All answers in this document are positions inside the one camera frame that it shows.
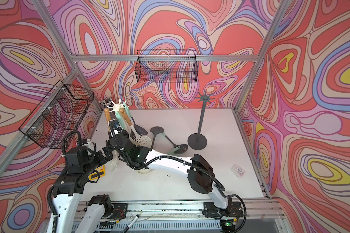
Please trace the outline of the cream skimmer wooden handle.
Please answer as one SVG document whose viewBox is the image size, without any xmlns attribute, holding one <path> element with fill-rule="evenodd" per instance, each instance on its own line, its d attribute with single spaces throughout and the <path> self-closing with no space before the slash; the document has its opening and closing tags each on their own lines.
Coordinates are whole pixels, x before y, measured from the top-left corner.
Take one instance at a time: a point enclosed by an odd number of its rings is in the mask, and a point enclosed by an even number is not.
<svg viewBox="0 0 350 233">
<path fill-rule="evenodd" d="M 151 148 L 151 138 L 149 138 L 148 136 L 140 136 L 138 134 L 124 108 L 120 108 L 119 112 L 130 128 L 130 138 L 136 143 L 138 143 L 140 146 Z"/>
</svg>

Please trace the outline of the dark grey utensil rack stand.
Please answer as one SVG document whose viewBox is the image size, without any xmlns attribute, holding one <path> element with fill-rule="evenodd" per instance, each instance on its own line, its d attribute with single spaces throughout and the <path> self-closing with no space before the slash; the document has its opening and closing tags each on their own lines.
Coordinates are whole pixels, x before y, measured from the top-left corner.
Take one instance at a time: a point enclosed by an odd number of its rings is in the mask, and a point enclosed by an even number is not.
<svg viewBox="0 0 350 233">
<path fill-rule="evenodd" d="M 208 143 L 207 139 L 203 134 L 201 134 L 201 130 L 202 130 L 207 103 L 211 103 L 210 100 L 213 100 L 213 98 L 211 98 L 211 95 L 201 94 L 201 93 L 198 93 L 198 95 L 199 97 L 196 97 L 196 98 L 198 99 L 199 102 L 202 102 L 198 130 L 197 130 L 197 133 L 191 134 L 188 137 L 188 145 L 194 150 L 202 150 L 207 146 L 207 143 Z"/>
</svg>

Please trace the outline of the black marker pen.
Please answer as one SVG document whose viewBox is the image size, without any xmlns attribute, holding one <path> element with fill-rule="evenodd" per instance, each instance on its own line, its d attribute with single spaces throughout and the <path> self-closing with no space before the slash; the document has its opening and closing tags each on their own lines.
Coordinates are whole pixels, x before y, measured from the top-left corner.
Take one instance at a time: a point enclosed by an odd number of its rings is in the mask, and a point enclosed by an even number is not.
<svg viewBox="0 0 350 233">
<path fill-rule="evenodd" d="M 137 221 L 138 221 L 138 219 L 140 218 L 140 215 L 139 214 L 137 214 L 136 216 L 135 216 L 135 218 L 127 225 L 127 229 L 130 229 Z"/>
</svg>

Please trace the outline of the grey slotted spoon mint handle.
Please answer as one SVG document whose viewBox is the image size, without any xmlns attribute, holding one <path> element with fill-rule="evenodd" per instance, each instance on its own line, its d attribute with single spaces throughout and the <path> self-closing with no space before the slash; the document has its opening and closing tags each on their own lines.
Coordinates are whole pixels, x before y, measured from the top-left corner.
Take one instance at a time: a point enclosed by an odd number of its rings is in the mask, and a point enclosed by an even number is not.
<svg viewBox="0 0 350 233">
<path fill-rule="evenodd" d="M 164 129 L 160 126 L 155 126 L 155 127 L 151 128 L 150 132 L 153 134 L 153 140 L 152 140 L 152 145 L 151 145 L 151 148 L 153 149 L 156 136 L 164 133 Z"/>
</svg>

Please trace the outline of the cream slotted spoon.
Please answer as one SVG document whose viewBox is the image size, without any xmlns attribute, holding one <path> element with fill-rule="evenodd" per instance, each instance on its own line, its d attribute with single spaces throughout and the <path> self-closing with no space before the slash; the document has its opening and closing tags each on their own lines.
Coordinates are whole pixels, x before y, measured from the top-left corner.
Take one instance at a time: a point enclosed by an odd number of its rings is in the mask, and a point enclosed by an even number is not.
<svg viewBox="0 0 350 233">
<path fill-rule="evenodd" d="M 106 121 L 107 121 L 107 125 L 108 125 L 108 135 L 110 137 L 112 137 L 111 135 L 111 131 L 110 131 L 110 127 L 109 127 L 109 122 L 111 121 L 111 115 L 110 115 L 110 111 L 108 108 L 105 108 L 104 109 L 104 113 L 105 113 L 105 117 L 106 117 Z M 113 172 L 114 169 L 117 167 L 118 165 L 118 155 L 116 153 L 115 150 L 112 151 L 112 155 L 113 155 L 113 158 L 112 160 L 110 160 L 107 164 L 106 164 L 106 169 L 109 171 L 109 172 Z"/>
</svg>

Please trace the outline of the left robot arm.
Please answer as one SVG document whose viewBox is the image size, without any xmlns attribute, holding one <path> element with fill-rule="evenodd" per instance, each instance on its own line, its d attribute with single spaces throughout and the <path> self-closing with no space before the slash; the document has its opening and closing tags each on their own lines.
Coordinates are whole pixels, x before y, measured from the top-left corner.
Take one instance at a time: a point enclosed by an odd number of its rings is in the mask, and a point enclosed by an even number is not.
<svg viewBox="0 0 350 233">
<path fill-rule="evenodd" d="M 90 182 L 89 176 L 97 168 L 114 158 L 110 142 L 102 150 L 88 139 L 82 139 L 79 131 L 71 131 L 62 140 L 61 150 L 65 167 L 47 194 L 51 210 L 49 233 L 70 233 L 75 214 L 84 192 Z"/>
</svg>

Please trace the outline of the cream utensil rack stand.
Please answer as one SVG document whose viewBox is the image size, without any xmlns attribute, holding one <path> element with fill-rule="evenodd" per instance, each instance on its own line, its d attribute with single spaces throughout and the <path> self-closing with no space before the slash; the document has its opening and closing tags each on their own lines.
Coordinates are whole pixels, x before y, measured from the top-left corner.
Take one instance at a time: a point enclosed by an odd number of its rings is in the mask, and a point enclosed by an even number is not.
<svg viewBox="0 0 350 233">
<path fill-rule="evenodd" d="M 119 100 L 118 103 L 114 103 L 113 102 L 113 110 L 114 111 L 119 111 L 120 112 L 120 110 L 123 109 L 123 107 L 124 107 L 124 105 L 122 104 L 121 100 Z"/>
</svg>

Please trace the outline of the pen holder cup with pens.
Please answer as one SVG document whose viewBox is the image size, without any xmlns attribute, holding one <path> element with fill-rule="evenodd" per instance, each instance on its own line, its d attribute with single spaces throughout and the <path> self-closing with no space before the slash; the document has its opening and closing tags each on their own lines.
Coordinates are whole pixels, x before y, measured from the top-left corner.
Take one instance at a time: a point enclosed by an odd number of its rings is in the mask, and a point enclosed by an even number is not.
<svg viewBox="0 0 350 233">
<path fill-rule="evenodd" d="M 99 103 L 104 109 L 104 115 L 107 122 L 117 119 L 113 110 L 113 102 L 111 98 L 100 99 Z"/>
</svg>

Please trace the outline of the cream skimmer mint handle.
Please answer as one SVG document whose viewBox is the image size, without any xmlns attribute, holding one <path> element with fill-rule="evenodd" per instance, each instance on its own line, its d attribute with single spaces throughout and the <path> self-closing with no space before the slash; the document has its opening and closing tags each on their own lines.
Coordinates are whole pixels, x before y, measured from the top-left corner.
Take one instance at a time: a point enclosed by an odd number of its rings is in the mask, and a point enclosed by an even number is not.
<svg viewBox="0 0 350 233">
<path fill-rule="evenodd" d="M 121 128 L 123 130 L 126 130 L 127 133 L 129 134 L 130 139 L 135 140 L 136 136 L 135 134 L 131 131 L 130 127 L 127 127 L 125 120 L 123 119 L 123 117 L 121 116 L 119 111 L 115 111 L 115 117 L 117 118 Z"/>
</svg>

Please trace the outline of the small clear plastic box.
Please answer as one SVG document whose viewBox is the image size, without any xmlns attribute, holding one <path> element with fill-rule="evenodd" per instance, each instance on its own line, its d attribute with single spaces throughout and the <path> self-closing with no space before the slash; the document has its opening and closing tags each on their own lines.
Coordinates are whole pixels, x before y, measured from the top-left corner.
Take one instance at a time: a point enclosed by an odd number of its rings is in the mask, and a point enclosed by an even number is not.
<svg viewBox="0 0 350 233">
<path fill-rule="evenodd" d="M 231 172 L 237 177 L 242 178 L 246 171 L 241 166 L 234 164 L 231 168 Z"/>
</svg>

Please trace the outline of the cream skimmer on table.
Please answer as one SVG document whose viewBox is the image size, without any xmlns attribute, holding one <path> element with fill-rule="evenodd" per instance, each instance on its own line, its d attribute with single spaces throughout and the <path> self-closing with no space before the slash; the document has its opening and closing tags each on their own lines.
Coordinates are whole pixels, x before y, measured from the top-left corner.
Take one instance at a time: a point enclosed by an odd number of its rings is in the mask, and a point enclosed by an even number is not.
<svg viewBox="0 0 350 233">
<path fill-rule="evenodd" d="M 144 167 L 144 168 L 142 168 L 142 169 L 140 169 L 140 170 L 135 170 L 137 173 L 139 173 L 139 174 L 148 174 L 150 171 L 151 171 L 151 168 L 149 168 L 149 167 Z"/>
</svg>

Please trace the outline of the yellow calculator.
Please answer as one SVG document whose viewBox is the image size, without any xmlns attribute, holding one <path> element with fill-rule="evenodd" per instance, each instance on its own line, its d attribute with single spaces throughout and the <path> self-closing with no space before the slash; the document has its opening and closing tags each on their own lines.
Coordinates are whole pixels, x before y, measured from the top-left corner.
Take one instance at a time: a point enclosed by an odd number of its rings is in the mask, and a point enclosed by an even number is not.
<svg viewBox="0 0 350 233">
<path fill-rule="evenodd" d="M 99 178 L 102 178 L 106 174 L 106 168 L 105 165 L 102 165 L 96 169 L 90 176 L 89 180 L 90 181 L 98 181 Z"/>
</svg>

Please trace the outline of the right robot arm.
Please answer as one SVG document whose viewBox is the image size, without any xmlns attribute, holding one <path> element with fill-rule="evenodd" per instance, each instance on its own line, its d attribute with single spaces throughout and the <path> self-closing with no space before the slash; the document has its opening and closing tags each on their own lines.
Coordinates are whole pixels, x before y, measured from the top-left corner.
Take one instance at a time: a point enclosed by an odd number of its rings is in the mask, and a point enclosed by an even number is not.
<svg viewBox="0 0 350 233">
<path fill-rule="evenodd" d="M 205 217 L 242 218 L 241 224 L 245 224 L 247 210 L 244 201 L 237 194 L 224 194 L 224 186 L 215 178 L 212 166 L 201 155 L 177 157 L 160 153 L 148 147 L 135 145 L 122 133 L 111 133 L 106 141 L 104 152 L 113 151 L 135 171 L 165 170 L 185 176 L 193 191 L 207 195 L 212 200 L 211 207 L 204 207 L 202 215 Z"/>
</svg>

